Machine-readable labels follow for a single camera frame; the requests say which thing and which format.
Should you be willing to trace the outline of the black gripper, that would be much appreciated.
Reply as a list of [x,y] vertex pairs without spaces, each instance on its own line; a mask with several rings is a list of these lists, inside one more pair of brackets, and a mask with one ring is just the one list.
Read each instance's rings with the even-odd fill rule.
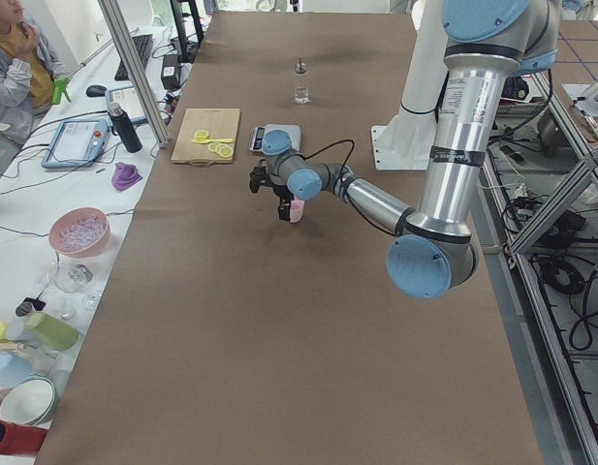
[[[257,194],[261,188],[267,187],[273,190],[275,194],[283,194],[284,186],[275,184],[267,171],[265,166],[256,166],[249,173],[249,189],[252,194]],[[281,221],[290,221],[290,198],[286,195],[279,197],[279,204],[277,207],[278,218]]]

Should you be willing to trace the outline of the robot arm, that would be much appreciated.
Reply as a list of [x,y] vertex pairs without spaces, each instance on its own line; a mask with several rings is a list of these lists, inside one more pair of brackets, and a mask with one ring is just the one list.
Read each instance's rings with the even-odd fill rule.
[[428,88],[439,118],[417,206],[379,189],[346,163],[312,162],[282,130],[265,135],[250,190],[270,188],[282,220],[289,219],[294,200],[324,191],[337,195],[393,236],[387,270],[399,289],[417,298],[443,295],[477,266],[466,219],[504,84],[552,66],[560,18],[557,1],[442,1],[426,7],[417,43],[434,37],[443,48],[445,71]]

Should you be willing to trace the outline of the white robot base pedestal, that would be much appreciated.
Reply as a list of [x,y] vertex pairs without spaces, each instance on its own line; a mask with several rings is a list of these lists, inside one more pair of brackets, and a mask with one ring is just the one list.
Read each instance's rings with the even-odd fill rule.
[[442,1],[425,2],[399,111],[388,125],[371,128],[379,171],[422,171],[427,167],[437,127],[435,109],[447,74],[443,7]]

